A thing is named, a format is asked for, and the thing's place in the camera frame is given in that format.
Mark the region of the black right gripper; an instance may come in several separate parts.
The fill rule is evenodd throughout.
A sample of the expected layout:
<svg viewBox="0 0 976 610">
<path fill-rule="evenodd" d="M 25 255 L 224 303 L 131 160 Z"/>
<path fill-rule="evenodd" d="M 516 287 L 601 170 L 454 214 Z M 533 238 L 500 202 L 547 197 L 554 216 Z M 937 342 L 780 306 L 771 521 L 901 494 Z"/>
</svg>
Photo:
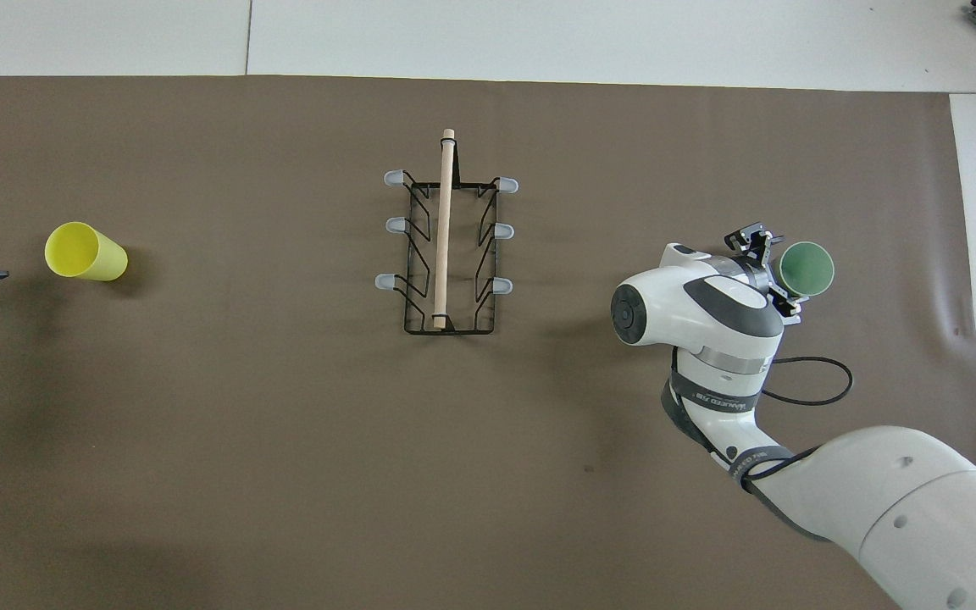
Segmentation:
<svg viewBox="0 0 976 610">
<path fill-rule="evenodd" d="M 776 283 L 771 267 L 772 247 L 783 240 L 785 236 L 776 235 L 763 223 L 754 223 L 726 235 L 725 246 L 745 256 L 749 282 L 758 290 L 768 290 L 769 301 L 782 317 L 783 324 L 800 324 L 803 297 Z"/>
</svg>

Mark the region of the brown table mat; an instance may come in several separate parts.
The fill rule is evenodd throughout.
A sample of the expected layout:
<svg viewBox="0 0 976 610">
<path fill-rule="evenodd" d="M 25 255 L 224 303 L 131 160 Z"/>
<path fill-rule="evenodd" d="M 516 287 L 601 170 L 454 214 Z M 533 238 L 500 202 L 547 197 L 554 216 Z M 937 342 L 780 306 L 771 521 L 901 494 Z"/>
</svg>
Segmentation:
<svg viewBox="0 0 976 610">
<path fill-rule="evenodd" d="M 518 179 L 484 336 L 408 335 L 404 169 Z M 71 221 L 127 252 L 64 278 Z M 863 426 L 976 462 L 945 94 L 336 78 L 0 78 L 0 609 L 895 610 L 663 413 L 609 304 L 670 241 L 764 223 L 837 265 L 766 401 L 801 451 Z"/>
</svg>

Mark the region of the yellow plastic cup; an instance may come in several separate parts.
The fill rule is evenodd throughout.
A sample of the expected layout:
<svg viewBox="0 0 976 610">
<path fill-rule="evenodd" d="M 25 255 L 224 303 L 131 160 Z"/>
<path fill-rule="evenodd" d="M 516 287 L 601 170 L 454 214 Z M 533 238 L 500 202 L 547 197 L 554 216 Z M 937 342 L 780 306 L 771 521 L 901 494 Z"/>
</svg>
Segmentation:
<svg viewBox="0 0 976 610">
<path fill-rule="evenodd" d="M 64 278 L 113 281 L 128 268 L 123 247 L 92 225 L 71 221 L 59 225 L 44 243 L 44 260 Z"/>
</svg>

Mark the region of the green plastic cup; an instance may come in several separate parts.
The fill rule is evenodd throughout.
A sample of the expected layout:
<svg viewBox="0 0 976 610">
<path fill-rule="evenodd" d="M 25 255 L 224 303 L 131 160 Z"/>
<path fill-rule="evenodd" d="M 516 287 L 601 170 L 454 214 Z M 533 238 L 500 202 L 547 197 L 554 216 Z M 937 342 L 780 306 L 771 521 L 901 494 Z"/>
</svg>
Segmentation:
<svg viewBox="0 0 976 610">
<path fill-rule="evenodd" d="M 793 297 L 815 297 L 833 285 L 835 263 L 820 244 L 798 241 L 779 256 L 774 273 L 779 285 Z"/>
</svg>

